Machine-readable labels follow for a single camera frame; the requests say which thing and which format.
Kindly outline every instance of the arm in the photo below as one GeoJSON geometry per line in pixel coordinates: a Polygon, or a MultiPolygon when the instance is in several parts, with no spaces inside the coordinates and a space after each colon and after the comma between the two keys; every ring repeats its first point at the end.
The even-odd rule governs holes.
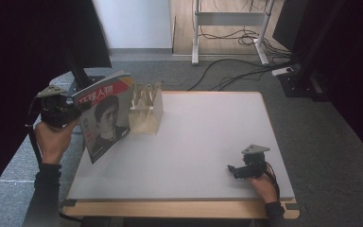
{"type": "Polygon", "coordinates": [[[248,178],[255,192],[265,203],[265,210],[269,216],[270,227],[284,227],[285,218],[283,216],[285,209],[278,201],[276,189],[271,179],[266,174],[258,178],[248,178]]]}
{"type": "Polygon", "coordinates": [[[43,160],[34,182],[34,195],[23,226],[59,226],[60,162],[70,145],[73,128],[78,120],[63,129],[55,129],[44,122],[37,124],[35,135],[43,160]]]}

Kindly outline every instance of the human hand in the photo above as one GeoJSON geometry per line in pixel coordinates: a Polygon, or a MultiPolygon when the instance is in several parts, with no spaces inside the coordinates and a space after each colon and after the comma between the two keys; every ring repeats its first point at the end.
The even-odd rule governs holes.
{"type": "Polygon", "coordinates": [[[43,121],[37,124],[34,132],[44,164],[58,165],[61,162],[63,153],[70,145],[73,128],[77,124],[78,119],[69,122],[62,129],[49,126],[43,121]]]}
{"type": "MultiPolygon", "coordinates": [[[[274,173],[270,171],[268,166],[268,172],[274,176],[274,173]]],[[[276,195],[276,189],[273,186],[272,180],[267,174],[263,173],[258,178],[248,178],[248,181],[253,186],[257,195],[264,201],[265,204],[278,201],[276,195]]]]}

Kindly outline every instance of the metal stand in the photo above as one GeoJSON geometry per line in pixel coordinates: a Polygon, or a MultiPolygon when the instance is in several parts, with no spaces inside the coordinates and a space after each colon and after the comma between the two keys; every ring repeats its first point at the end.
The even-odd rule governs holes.
{"type": "Polygon", "coordinates": [[[80,67],[80,65],[76,62],[76,59],[70,51],[70,48],[67,45],[66,41],[62,40],[60,44],[62,47],[64,60],[66,61],[67,66],[70,68],[70,71],[75,78],[75,80],[70,85],[70,88],[66,94],[67,96],[71,96],[75,92],[87,88],[88,86],[105,78],[103,76],[88,77],[84,71],[84,68],[80,67]]]}
{"type": "Polygon", "coordinates": [[[262,42],[272,12],[274,0],[268,2],[266,12],[199,12],[199,0],[196,0],[196,11],[194,12],[194,40],[192,63],[199,64],[199,26],[261,26],[258,39],[254,39],[255,48],[261,63],[269,64],[262,42]]]}

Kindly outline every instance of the black cable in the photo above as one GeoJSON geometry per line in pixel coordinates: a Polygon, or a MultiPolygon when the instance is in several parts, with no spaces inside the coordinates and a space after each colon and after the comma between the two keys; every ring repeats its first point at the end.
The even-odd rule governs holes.
{"type": "Polygon", "coordinates": [[[239,44],[243,44],[243,45],[254,45],[255,41],[254,41],[255,37],[248,35],[247,33],[243,34],[239,39],[238,39],[238,43],[239,44]],[[250,43],[246,43],[245,39],[250,39],[251,42],[250,43]]]}
{"type": "Polygon", "coordinates": [[[217,11],[220,11],[219,8],[216,6],[216,0],[214,0],[214,5],[215,5],[215,8],[217,9],[217,11]]]}
{"type": "Polygon", "coordinates": [[[241,8],[241,10],[240,11],[243,11],[243,9],[244,9],[244,7],[246,6],[246,5],[248,5],[249,4],[249,0],[247,0],[247,2],[246,2],[246,4],[241,8]]]}
{"type": "Polygon", "coordinates": [[[191,86],[189,89],[187,89],[187,91],[191,91],[193,88],[197,87],[197,85],[199,85],[199,83],[204,79],[206,73],[208,72],[208,70],[216,63],[221,62],[221,61],[240,61],[240,62],[244,62],[244,63],[248,63],[254,66],[258,66],[258,67],[264,67],[267,68],[269,66],[266,65],[262,65],[262,64],[255,64],[249,61],[241,61],[241,60],[235,60],[235,59],[224,59],[224,60],[218,60],[218,61],[214,61],[212,62],[210,65],[208,65],[208,67],[205,69],[205,71],[203,72],[201,78],[199,79],[199,81],[197,81],[193,86],[191,86]]]}
{"type": "Polygon", "coordinates": [[[239,32],[245,32],[245,34],[249,34],[247,33],[247,31],[251,32],[250,34],[253,35],[255,34],[255,32],[251,31],[251,30],[245,30],[245,29],[240,29],[237,30],[229,35],[224,35],[224,36],[216,36],[216,35],[212,35],[212,34],[207,34],[204,33],[202,31],[202,27],[200,26],[200,30],[201,30],[201,34],[199,36],[203,36],[204,38],[208,39],[208,40],[215,40],[215,39],[219,39],[219,40],[237,40],[237,39],[241,39],[242,36],[239,37],[231,37],[239,32]]]}
{"type": "Polygon", "coordinates": [[[291,56],[291,53],[288,50],[283,50],[283,49],[274,47],[270,43],[270,41],[266,38],[264,38],[263,44],[264,44],[265,48],[267,49],[267,51],[270,53],[281,55],[281,56],[287,56],[287,57],[291,56]]]}
{"type": "Polygon", "coordinates": [[[246,77],[246,76],[250,76],[250,75],[254,75],[254,74],[257,74],[257,73],[262,73],[257,79],[250,79],[250,78],[247,78],[247,79],[249,79],[249,80],[256,80],[256,81],[259,81],[260,79],[261,79],[261,77],[266,73],[266,72],[268,72],[268,71],[270,71],[271,69],[266,69],[266,70],[263,70],[263,71],[251,71],[251,72],[249,72],[249,73],[247,73],[247,74],[242,74],[242,75],[239,75],[239,76],[236,76],[236,77],[231,77],[231,79],[229,79],[229,80],[227,80],[227,81],[225,81],[225,85],[222,85],[221,83],[219,84],[219,85],[217,85],[217,86],[215,86],[215,87],[213,87],[213,88],[211,88],[211,90],[210,91],[212,91],[212,90],[214,90],[216,87],[219,87],[220,86],[220,88],[218,89],[218,91],[221,91],[222,89],[224,89],[225,87],[227,87],[227,86],[229,86],[230,84],[232,84],[233,82],[235,82],[236,80],[239,80],[239,79],[246,79],[246,78],[244,78],[244,77],[246,77]]]}
{"type": "Polygon", "coordinates": [[[275,191],[276,191],[276,197],[279,200],[281,198],[281,190],[279,187],[278,182],[276,181],[276,174],[273,171],[273,167],[270,165],[270,163],[266,162],[267,165],[270,167],[271,173],[269,173],[267,170],[265,171],[265,174],[270,178],[270,180],[272,181],[273,187],[275,187],[275,191]]]}
{"type": "Polygon", "coordinates": [[[257,7],[254,7],[254,8],[256,8],[256,9],[258,9],[258,10],[264,10],[264,11],[266,11],[267,10],[267,5],[268,5],[268,0],[265,2],[265,5],[264,6],[262,6],[261,8],[257,8],[257,7]]]}
{"type": "Polygon", "coordinates": [[[38,97],[34,97],[28,108],[26,127],[27,127],[28,138],[30,140],[31,146],[33,147],[35,157],[37,158],[38,164],[40,164],[43,161],[43,158],[41,156],[40,148],[38,147],[37,139],[34,133],[34,121],[36,116],[40,113],[41,109],[41,106],[36,105],[37,100],[41,99],[38,97]]]}
{"type": "Polygon", "coordinates": [[[291,65],[293,63],[295,63],[295,62],[294,61],[288,61],[288,62],[285,62],[285,63],[281,63],[281,64],[277,64],[277,65],[273,65],[273,66],[268,66],[268,68],[266,68],[266,69],[254,69],[254,70],[251,70],[249,73],[246,73],[246,74],[238,75],[238,76],[235,76],[235,77],[226,77],[226,78],[230,78],[230,79],[227,80],[227,81],[223,81],[224,79],[226,79],[226,78],[223,78],[217,86],[211,88],[209,91],[213,91],[217,87],[220,87],[218,89],[218,91],[221,91],[222,89],[224,89],[225,87],[229,86],[230,84],[232,84],[233,82],[235,82],[238,79],[247,79],[247,78],[244,78],[244,77],[261,73],[261,75],[257,79],[250,79],[250,78],[248,78],[249,80],[259,81],[261,79],[261,77],[266,72],[269,72],[269,71],[272,71],[272,70],[275,70],[275,69],[278,69],[278,68],[283,68],[283,67],[286,67],[288,65],[291,65]]]}
{"type": "Polygon", "coordinates": [[[250,6],[250,10],[249,10],[249,12],[251,12],[251,11],[252,11],[252,6],[253,6],[253,4],[254,4],[254,0],[251,0],[251,6],[250,6]]]}

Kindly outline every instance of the magazine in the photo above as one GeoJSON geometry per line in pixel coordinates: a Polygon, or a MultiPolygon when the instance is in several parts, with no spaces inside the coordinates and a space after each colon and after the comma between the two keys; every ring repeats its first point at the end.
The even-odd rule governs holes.
{"type": "Polygon", "coordinates": [[[130,131],[131,85],[130,74],[118,72],[72,95],[76,107],[91,104],[79,124],[92,163],[130,131]]]}

